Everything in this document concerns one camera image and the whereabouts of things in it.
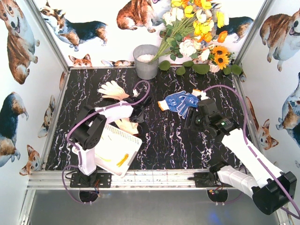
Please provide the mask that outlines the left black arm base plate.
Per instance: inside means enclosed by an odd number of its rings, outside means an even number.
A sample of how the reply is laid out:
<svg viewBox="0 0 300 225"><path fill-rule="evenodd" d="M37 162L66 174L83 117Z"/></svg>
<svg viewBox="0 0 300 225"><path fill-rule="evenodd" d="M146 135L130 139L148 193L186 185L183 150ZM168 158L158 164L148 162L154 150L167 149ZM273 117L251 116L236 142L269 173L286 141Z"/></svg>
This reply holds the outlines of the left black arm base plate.
<svg viewBox="0 0 300 225"><path fill-rule="evenodd" d="M111 173L94 172L90 176L81 172L72 174L71 188L110 188L112 181Z"/></svg>

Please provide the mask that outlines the blue dotted glove left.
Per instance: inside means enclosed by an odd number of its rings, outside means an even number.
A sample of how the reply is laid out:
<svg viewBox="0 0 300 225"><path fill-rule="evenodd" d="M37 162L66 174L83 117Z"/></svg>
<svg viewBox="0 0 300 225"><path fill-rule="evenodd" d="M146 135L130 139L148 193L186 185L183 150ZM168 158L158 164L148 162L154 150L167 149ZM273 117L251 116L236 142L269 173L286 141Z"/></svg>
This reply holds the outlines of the blue dotted glove left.
<svg viewBox="0 0 300 225"><path fill-rule="evenodd" d="M172 112L178 112L178 107L183 103L187 93L185 91L173 93L165 97L164 100L158 101L158 106L162 111L170 110Z"/></svg>

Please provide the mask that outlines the blue dotted glove right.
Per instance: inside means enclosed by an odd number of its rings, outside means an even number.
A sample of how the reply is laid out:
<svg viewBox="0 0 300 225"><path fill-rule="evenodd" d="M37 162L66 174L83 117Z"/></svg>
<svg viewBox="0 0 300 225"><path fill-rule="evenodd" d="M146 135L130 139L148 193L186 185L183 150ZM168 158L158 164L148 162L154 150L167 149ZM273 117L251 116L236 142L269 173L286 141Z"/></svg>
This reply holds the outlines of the blue dotted glove right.
<svg viewBox="0 0 300 225"><path fill-rule="evenodd" d="M192 93L187 93L184 96L181 96L182 101L177 106L177 111L179 116L183 119L186 118L188 109L190 107L196 108L198 106L198 102L201 100L208 99L209 97L206 95L206 92L201 90L193 90Z"/></svg>

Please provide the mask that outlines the blue dotted glove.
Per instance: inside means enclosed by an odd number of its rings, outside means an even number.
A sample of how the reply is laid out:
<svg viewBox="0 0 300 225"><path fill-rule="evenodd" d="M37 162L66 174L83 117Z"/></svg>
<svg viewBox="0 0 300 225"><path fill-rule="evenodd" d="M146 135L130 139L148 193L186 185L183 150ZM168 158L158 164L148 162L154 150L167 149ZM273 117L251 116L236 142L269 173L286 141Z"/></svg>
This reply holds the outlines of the blue dotted glove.
<svg viewBox="0 0 300 225"><path fill-rule="evenodd" d="M178 107L183 103L187 93L185 91L173 93L165 97L164 100L158 101L158 106L162 111L170 110L172 112L178 112Z"/></svg>
<svg viewBox="0 0 300 225"><path fill-rule="evenodd" d="M192 93L187 93L184 96L181 96L182 101L177 106L177 111L179 116L183 119L186 118L188 109L190 107L196 108L198 106L198 102L201 100L208 99L209 97L206 95L206 92L201 90L193 90Z"/></svg>

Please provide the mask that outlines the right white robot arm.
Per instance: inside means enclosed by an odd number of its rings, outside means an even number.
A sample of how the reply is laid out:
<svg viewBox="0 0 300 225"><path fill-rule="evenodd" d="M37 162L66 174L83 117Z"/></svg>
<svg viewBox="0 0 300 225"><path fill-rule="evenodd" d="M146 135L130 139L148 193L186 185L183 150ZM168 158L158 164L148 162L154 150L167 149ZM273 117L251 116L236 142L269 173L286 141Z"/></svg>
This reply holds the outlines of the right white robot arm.
<svg viewBox="0 0 300 225"><path fill-rule="evenodd" d="M210 167L210 173L221 183L228 184L248 195L256 207L270 215L284 205L295 204L297 178L292 172L283 172L272 164L244 135L231 117L221 115L212 99L199 101L187 112L185 128L208 131L221 142L249 170L240 172L225 162Z"/></svg>

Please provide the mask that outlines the artificial flower bouquet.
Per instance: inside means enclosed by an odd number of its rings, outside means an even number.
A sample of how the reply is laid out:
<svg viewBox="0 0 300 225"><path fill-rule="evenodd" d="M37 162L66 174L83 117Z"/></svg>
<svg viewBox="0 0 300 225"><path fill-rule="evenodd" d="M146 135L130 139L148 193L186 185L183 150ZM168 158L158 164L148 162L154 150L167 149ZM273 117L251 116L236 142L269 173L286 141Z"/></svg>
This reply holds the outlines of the artificial flower bouquet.
<svg viewBox="0 0 300 225"><path fill-rule="evenodd" d="M171 60L190 58L177 70L182 74L186 67L201 74L202 69L221 70L224 75L240 75L242 68L233 63L233 52L222 45L235 34L239 42L250 24L247 17L228 17L213 0L172 0L171 9L163 14L165 26L152 62L168 55Z"/></svg>

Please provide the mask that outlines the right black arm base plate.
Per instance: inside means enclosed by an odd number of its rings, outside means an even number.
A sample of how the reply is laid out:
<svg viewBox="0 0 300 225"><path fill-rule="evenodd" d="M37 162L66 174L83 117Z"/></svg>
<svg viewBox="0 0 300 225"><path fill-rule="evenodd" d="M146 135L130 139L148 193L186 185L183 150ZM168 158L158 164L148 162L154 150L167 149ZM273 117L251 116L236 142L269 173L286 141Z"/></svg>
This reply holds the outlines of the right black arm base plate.
<svg viewBox="0 0 300 225"><path fill-rule="evenodd" d="M192 180L197 188L232 188L231 185L220 181L217 171L215 170L209 170L208 172L195 172L191 177L188 177L188 180Z"/></svg>

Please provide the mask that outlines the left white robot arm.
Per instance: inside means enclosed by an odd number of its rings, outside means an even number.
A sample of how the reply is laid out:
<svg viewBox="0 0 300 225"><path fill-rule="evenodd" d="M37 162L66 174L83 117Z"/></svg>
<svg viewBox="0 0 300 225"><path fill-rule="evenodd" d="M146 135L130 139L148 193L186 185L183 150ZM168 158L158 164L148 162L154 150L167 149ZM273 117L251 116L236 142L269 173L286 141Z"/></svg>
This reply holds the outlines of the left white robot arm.
<svg viewBox="0 0 300 225"><path fill-rule="evenodd" d="M87 176L96 171L95 147L105 125L123 118L129 118L134 123L144 122L144 109L151 100L149 94L144 93L99 109L84 106L66 137L67 142L76 149L79 171Z"/></svg>

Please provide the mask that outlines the cream glove red cuff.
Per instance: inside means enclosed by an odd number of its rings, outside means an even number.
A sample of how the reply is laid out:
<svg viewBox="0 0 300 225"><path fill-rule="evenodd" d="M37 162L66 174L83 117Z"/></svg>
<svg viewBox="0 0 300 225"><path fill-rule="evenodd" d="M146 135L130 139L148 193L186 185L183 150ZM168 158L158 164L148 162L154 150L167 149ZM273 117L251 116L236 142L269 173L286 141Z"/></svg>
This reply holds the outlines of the cream glove red cuff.
<svg viewBox="0 0 300 225"><path fill-rule="evenodd" d="M112 98L122 101L129 97L129 95L120 87L115 81L106 82L98 89L98 92L103 94L103 98Z"/></svg>

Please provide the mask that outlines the white perforated storage basket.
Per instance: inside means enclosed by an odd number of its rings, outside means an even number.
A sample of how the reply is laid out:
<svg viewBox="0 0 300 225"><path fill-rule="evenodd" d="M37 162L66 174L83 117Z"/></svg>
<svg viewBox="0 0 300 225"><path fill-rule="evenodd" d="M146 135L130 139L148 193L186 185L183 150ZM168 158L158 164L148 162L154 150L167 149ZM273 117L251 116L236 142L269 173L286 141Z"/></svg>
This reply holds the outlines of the white perforated storage basket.
<svg viewBox="0 0 300 225"><path fill-rule="evenodd" d="M107 172L124 177L135 159L142 140L112 125L106 125L95 147L95 164Z"/></svg>

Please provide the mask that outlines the aluminium front frame rail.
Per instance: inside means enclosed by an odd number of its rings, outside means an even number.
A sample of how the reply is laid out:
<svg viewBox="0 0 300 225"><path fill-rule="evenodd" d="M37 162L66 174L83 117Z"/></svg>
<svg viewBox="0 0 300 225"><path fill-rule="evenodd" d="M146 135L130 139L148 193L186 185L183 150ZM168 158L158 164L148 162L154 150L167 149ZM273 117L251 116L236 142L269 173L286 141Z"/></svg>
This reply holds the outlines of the aluminium front frame rail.
<svg viewBox="0 0 300 225"><path fill-rule="evenodd" d="M196 189L190 180L195 173L207 174L208 169L128 170L124 177L112 175L112 190L191 190ZM63 190L62 171L37 171L29 176L27 190Z"/></svg>

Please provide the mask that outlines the grey metal bucket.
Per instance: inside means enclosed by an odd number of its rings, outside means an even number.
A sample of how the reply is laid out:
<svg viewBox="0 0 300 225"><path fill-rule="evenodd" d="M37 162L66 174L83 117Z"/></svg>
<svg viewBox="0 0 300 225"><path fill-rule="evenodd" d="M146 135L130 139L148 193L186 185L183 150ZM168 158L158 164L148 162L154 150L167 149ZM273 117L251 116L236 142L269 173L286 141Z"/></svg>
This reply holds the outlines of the grey metal bucket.
<svg viewBox="0 0 300 225"><path fill-rule="evenodd" d="M155 59L158 47L154 45L139 45L133 51L135 68L139 78L151 80L157 76L159 60Z"/></svg>

